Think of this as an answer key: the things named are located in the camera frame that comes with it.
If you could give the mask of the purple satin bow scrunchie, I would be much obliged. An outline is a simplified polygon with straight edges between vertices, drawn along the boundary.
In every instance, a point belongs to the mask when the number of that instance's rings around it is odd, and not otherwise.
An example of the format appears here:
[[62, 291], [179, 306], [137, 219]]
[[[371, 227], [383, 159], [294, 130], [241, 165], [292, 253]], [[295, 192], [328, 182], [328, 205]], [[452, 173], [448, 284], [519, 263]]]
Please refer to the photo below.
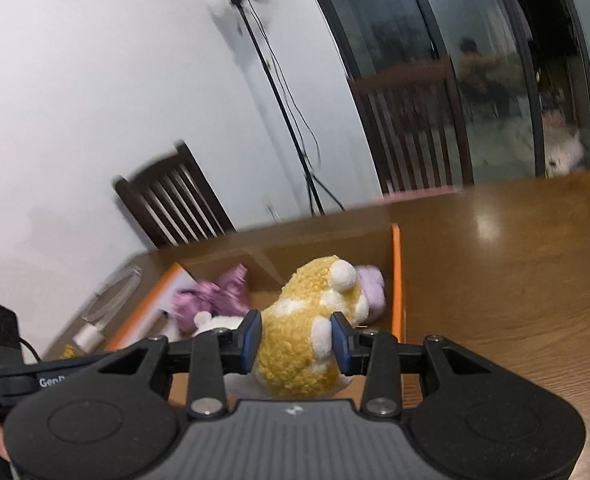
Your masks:
[[197, 315], [240, 316], [250, 310], [247, 269], [238, 264], [214, 282], [197, 281], [178, 288], [171, 297], [171, 314], [179, 330], [192, 334], [197, 330]]

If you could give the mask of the lavender fuzzy headband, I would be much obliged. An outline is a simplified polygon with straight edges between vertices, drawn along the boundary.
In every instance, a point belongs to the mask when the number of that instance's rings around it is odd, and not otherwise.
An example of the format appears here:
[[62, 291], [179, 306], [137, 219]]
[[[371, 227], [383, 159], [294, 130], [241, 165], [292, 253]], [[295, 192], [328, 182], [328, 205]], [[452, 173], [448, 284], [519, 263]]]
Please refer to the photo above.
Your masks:
[[377, 321], [386, 310], [385, 280], [377, 266], [356, 266], [358, 280], [368, 302], [365, 324]]

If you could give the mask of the yellow white sheep plush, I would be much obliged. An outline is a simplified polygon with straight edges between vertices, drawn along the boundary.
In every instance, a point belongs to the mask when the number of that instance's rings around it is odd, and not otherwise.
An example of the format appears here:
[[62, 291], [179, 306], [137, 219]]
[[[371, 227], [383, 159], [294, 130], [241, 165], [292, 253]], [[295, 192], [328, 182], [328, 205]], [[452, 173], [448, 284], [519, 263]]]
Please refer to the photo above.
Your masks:
[[248, 375], [226, 375], [240, 399], [326, 399], [345, 388], [332, 350], [331, 316], [356, 327], [368, 317], [356, 267], [335, 255], [301, 266], [278, 299], [261, 311], [261, 341]]

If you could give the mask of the scattered flower petals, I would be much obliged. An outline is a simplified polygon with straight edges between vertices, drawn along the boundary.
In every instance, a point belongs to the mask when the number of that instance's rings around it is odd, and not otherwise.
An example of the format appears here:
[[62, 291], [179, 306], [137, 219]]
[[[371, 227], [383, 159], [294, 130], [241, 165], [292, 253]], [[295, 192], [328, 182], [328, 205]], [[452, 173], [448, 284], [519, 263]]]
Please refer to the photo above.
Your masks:
[[77, 350], [71, 346], [70, 344], [68, 344], [63, 352], [62, 355], [60, 356], [62, 359], [72, 359], [72, 358], [76, 358], [78, 356], [78, 352]]

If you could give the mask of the red cardboard box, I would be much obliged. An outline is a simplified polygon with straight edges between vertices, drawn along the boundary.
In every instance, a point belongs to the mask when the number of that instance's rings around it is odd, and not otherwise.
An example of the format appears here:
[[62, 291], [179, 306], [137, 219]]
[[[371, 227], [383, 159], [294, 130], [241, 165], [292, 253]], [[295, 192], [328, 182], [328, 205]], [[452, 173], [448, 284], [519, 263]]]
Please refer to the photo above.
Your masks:
[[175, 262], [106, 347], [148, 335], [176, 340], [235, 328], [260, 311], [262, 339], [252, 372], [225, 376], [230, 396], [322, 399], [348, 388], [331, 344], [333, 312], [355, 328], [406, 339], [401, 233], [396, 224], [339, 232]]

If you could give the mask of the dark wooden chair left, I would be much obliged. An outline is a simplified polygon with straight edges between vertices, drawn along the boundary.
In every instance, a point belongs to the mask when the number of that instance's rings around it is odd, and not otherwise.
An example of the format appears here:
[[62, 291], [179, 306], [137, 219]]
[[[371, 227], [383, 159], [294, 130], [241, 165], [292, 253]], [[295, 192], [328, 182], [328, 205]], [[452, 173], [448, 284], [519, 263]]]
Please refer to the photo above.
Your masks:
[[130, 216], [158, 248], [229, 234], [235, 226], [184, 142], [176, 152], [118, 177], [112, 185]]

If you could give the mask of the dark wooden chair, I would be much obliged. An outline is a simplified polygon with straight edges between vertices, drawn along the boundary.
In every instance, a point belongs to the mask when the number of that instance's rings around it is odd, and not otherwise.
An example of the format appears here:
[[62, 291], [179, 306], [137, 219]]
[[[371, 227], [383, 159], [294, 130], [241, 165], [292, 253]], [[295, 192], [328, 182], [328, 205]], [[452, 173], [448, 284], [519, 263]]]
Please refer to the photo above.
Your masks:
[[118, 177], [112, 185], [130, 216], [158, 248], [229, 234], [235, 226], [184, 142], [176, 152]]
[[348, 84], [383, 196], [437, 194], [475, 183], [450, 58], [396, 64]]

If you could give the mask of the dark wooden chair back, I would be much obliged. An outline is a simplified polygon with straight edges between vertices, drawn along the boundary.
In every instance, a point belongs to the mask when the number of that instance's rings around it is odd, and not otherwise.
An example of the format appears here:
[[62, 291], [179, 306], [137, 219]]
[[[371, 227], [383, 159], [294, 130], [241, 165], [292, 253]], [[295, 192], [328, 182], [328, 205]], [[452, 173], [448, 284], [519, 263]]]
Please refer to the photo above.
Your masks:
[[450, 58], [396, 64], [348, 84], [383, 196], [437, 194], [475, 183]]

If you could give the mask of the sliding glass door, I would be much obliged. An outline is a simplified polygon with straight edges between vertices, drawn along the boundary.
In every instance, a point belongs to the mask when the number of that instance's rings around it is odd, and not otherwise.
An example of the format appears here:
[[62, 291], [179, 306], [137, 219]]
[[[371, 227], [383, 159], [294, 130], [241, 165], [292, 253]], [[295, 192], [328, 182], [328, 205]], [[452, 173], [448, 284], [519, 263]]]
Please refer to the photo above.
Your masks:
[[590, 0], [316, 0], [350, 78], [450, 58], [474, 184], [590, 169]]

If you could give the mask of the studio light on stand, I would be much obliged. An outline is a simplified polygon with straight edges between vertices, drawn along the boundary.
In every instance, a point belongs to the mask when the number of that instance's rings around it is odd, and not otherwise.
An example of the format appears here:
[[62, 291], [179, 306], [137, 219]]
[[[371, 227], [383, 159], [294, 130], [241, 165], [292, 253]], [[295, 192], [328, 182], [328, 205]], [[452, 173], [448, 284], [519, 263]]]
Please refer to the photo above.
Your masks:
[[292, 90], [289, 88], [280, 60], [272, 47], [266, 25], [256, 10], [256, 3], [269, 3], [272, 0], [226, 1], [236, 10], [242, 20], [264, 76], [267, 78], [278, 110], [281, 113], [290, 142], [293, 144], [302, 174], [304, 175], [304, 185], [306, 186], [310, 214], [313, 217], [324, 216], [325, 214], [325, 207], [320, 192], [323, 192], [340, 211], [345, 211], [346, 207], [342, 201], [316, 174], [316, 168], [314, 168], [308, 154], [301, 128], [304, 128], [310, 134], [314, 148], [316, 149], [316, 161], [318, 165], [321, 165], [322, 157], [319, 140], [298, 106]]

